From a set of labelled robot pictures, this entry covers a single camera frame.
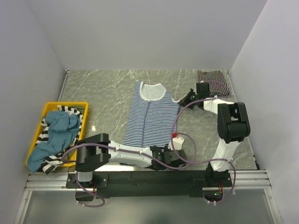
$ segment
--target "yellow plastic tray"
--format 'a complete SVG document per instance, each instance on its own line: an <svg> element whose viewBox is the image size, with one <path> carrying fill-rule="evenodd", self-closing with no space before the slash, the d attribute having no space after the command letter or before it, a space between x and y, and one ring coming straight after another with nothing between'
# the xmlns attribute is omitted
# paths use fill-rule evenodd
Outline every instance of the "yellow plastic tray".
<svg viewBox="0 0 299 224"><path fill-rule="evenodd" d="M79 140L83 139L83 137L84 137L84 130L85 130L85 126L86 126L87 115L88 115L88 113L87 113L88 112L88 103L87 102L48 102L45 105L45 108L43 109L43 113L42 113L42 116L41 116L41 118L39 120L36 133L34 135L34 138L33 138L33 141L31 143L29 152L27 154L26 162L25 162L26 165L27 165L28 157L30 156L31 152L33 151L33 149L36 146L36 141L38 139L38 136L40 135L40 133L42 133L43 129L42 129L42 126L41 126L41 121L42 121L43 116L46 116L49 111L57 111L58 110L57 105L61 105L61 106L79 105L79 106L82 106L82 107L85 108L84 114L83 114L82 128L81 128L81 132L80 132L80 135L79 135ZM76 157L77 157L77 152L75 152L71 156L70 160L76 160ZM62 167L70 167L73 164L74 163L65 163L64 165L62 165Z"/></svg>

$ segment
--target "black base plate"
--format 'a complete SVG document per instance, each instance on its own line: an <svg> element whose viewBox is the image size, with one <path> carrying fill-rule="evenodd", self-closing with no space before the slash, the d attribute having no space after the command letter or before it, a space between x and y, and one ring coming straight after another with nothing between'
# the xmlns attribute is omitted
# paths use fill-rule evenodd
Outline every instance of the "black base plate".
<svg viewBox="0 0 299 224"><path fill-rule="evenodd" d="M66 188L79 188L75 183L75 174ZM205 170L190 171L116 171L94 172L93 181L103 198L123 196L178 196L203 197L202 188L231 187L230 174L227 172L217 180L207 180ZM94 182L82 182L85 188L93 188Z"/></svg>

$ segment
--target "striped garment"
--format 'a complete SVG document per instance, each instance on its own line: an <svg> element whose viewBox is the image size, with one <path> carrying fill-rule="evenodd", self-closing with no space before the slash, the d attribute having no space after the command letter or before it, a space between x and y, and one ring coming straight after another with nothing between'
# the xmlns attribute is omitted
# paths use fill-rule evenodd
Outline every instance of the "striped garment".
<svg viewBox="0 0 299 224"><path fill-rule="evenodd" d="M228 86L225 82L225 78L221 71L197 71L197 76L199 82L201 81L217 81L225 86ZM210 82L210 96L213 97L217 95L218 97L229 96L228 90L219 83Z"/></svg>
<svg viewBox="0 0 299 224"><path fill-rule="evenodd" d="M78 111L76 108L71 108L68 106L61 106L61 105L57 105L58 110L60 111L65 111L68 112L69 115L71 114L76 114L81 122L81 125L79 126L79 132L78 135L74 138L73 142L71 143L70 147L74 146L78 140L79 140L79 135L80 135L80 131L82 128L82 120L83 120L83 114ZM51 124L48 124L45 120L45 118L42 119L41 122L41 126L45 127L45 129L42 131L42 133L38 136L38 139L36 141L36 145L38 143L41 143L43 141L48 141L49 139L49 134L48 134L48 129L50 127ZM46 173L49 174L51 171L55 170L57 167L62 166L64 163L61 161L63 153L59 153L57 155L51 155L48 156L44 159L44 162L41 164L41 168L42 170Z"/></svg>
<svg viewBox="0 0 299 224"><path fill-rule="evenodd" d="M146 85L137 81L123 144L134 147L169 144L178 110L179 105L162 84Z"/></svg>

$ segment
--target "marble surface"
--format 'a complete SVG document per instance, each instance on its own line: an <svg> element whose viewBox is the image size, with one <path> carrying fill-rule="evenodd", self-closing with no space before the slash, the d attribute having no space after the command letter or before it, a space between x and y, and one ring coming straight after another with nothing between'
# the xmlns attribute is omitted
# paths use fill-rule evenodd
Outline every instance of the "marble surface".
<svg viewBox="0 0 299 224"><path fill-rule="evenodd" d="M227 71L222 71L232 91L227 101L235 101ZM61 101L87 101L89 117L85 136L108 133L110 139L123 143L128 112L136 80L146 84L161 83L175 100L184 97L195 87L197 70L71 70ZM217 117L197 107L186 110L178 120L178 131L190 134L197 145L196 161L211 159L216 151L219 136ZM184 151L191 159L194 153L189 139L184 142ZM233 164L236 169L256 169L255 158L248 138L236 149ZM206 165L193 165L186 169L205 169ZM100 170L148 170L108 164Z"/></svg>

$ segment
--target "striped sweater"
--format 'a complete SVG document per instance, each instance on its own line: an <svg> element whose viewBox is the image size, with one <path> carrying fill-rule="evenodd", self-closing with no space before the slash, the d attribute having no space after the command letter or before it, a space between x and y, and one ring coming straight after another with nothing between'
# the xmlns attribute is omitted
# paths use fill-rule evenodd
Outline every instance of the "striped sweater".
<svg viewBox="0 0 299 224"><path fill-rule="evenodd" d="M179 105L164 86L137 81L123 144L134 147L163 147L169 144L171 127L178 110Z"/></svg>
<svg viewBox="0 0 299 224"><path fill-rule="evenodd" d="M201 81L217 81L222 83L228 88L226 84L225 78L221 71L197 71L197 76L199 82ZM229 91L223 85L219 83L210 82L210 96L218 96L218 97L227 97L229 96Z"/></svg>

